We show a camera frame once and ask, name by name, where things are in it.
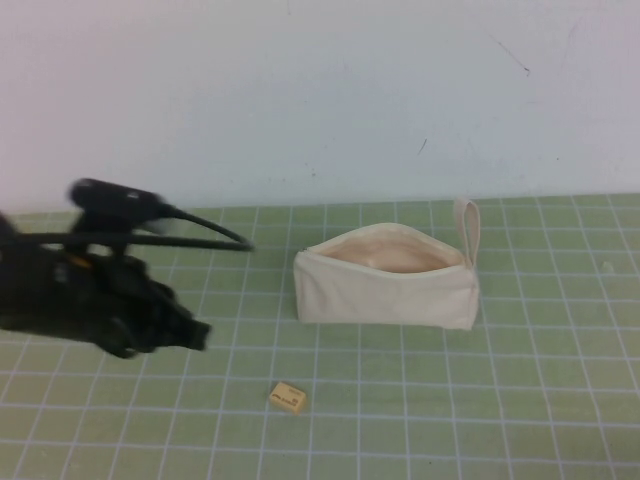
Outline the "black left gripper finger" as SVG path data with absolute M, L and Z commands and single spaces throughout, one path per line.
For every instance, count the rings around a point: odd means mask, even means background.
M 207 349 L 212 327 L 196 320 L 192 313 L 175 299 L 167 300 L 162 313 L 162 346 L 182 347 L 194 351 Z
M 120 359 L 152 353 L 159 347 L 161 340 L 162 335 L 154 330 L 128 327 L 108 329 L 99 333 L 99 347 Z

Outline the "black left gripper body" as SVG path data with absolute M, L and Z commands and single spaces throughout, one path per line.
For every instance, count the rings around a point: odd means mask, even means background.
M 99 333 L 125 327 L 162 335 L 163 305 L 174 291 L 150 278 L 143 262 L 127 258 L 124 270 L 110 270 L 59 253 L 48 273 L 53 292 L 48 335 L 99 347 Z

